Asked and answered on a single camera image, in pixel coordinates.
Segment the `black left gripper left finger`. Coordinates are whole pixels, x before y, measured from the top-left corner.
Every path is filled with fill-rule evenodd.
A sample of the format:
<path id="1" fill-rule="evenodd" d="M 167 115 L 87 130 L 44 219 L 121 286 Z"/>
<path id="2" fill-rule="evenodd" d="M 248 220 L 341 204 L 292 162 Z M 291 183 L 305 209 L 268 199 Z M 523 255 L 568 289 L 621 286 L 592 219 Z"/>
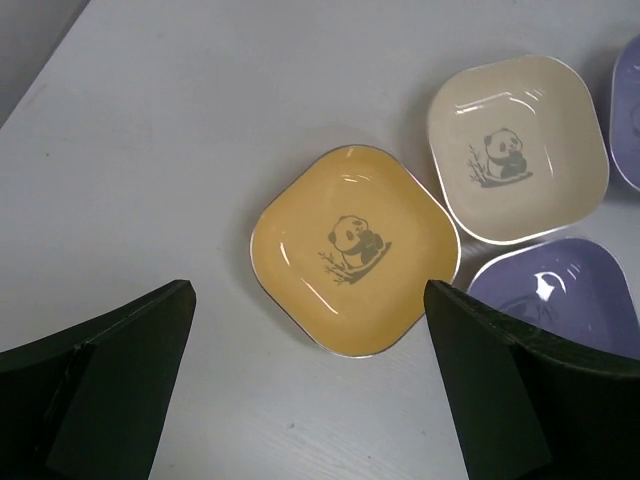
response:
<path id="1" fill-rule="evenodd" d="M 2 478 L 148 478 L 195 308 L 174 280 L 2 352 Z"/>

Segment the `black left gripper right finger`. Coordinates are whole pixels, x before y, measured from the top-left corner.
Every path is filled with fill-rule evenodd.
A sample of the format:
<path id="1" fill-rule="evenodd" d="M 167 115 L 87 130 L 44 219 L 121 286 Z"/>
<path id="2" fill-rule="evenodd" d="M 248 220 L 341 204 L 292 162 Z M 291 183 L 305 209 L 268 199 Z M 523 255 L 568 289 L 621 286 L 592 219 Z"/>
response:
<path id="1" fill-rule="evenodd" d="M 501 313 L 443 281 L 430 336 L 471 479 L 636 479 L 639 363 Z"/>

